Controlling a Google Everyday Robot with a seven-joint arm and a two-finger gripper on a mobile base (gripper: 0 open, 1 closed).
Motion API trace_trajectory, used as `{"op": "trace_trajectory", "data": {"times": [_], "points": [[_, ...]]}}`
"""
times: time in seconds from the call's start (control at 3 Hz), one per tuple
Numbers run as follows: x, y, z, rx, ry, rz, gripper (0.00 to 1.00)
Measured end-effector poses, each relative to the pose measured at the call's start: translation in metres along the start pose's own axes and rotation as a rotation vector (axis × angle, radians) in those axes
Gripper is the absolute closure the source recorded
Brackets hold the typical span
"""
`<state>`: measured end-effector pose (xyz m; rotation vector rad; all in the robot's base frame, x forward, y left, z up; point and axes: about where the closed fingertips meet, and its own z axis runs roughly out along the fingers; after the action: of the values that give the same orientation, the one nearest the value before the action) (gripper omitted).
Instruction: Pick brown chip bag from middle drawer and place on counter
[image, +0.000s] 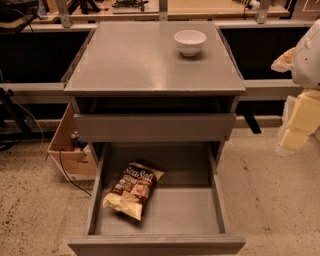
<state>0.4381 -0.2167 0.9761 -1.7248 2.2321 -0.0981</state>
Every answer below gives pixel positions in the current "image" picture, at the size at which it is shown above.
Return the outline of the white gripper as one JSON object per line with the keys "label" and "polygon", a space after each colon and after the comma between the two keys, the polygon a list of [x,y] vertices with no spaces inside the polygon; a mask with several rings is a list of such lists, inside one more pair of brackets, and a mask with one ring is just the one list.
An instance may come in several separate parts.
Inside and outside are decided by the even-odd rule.
{"label": "white gripper", "polygon": [[276,152],[281,156],[297,153],[320,127],[320,92],[304,90],[297,97],[288,96],[279,129]]}

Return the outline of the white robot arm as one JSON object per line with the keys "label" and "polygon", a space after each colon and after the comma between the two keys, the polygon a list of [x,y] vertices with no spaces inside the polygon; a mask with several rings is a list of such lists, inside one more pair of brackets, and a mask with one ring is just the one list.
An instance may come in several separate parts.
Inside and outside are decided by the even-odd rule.
{"label": "white robot arm", "polygon": [[320,127],[320,20],[271,69],[290,71],[292,81],[304,88],[297,97],[287,97],[283,110],[276,151],[288,156],[299,151]]}

